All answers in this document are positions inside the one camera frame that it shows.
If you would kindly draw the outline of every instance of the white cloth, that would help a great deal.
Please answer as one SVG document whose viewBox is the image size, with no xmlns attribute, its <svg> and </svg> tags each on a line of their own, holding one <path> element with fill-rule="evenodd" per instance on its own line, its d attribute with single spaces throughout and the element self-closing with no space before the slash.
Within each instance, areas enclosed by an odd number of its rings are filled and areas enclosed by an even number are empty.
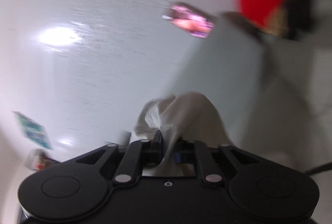
<svg viewBox="0 0 332 224">
<path fill-rule="evenodd" d="M 144 169 L 145 176 L 183 175 L 170 156 L 179 138 L 203 141 L 208 147 L 231 144 L 216 108 L 203 94 L 194 92 L 148 102 L 138 117 L 130 142 L 153 139 L 157 130 L 163 136 L 166 153 L 160 165 Z"/>
</svg>

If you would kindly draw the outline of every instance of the screw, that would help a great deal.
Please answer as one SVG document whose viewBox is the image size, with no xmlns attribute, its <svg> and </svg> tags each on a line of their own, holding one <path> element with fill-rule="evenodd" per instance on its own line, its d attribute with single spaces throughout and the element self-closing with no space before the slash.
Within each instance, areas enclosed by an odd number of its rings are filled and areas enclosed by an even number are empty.
<svg viewBox="0 0 332 224">
<path fill-rule="evenodd" d="M 173 185 L 173 183 L 171 181 L 166 181 L 164 183 L 164 186 L 172 186 L 172 185 Z"/>
<path fill-rule="evenodd" d="M 119 183 L 128 183 L 132 179 L 132 177 L 128 174 L 119 174 L 115 176 L 114 179 Z"/>
<path fill-rule="evenodd" d="M 205 177 L 205 180 L 210 182 L 210 183 L 218 183 L 222 180 L 222 177 L 218 174 L 208 174 Z"/>
</svg>

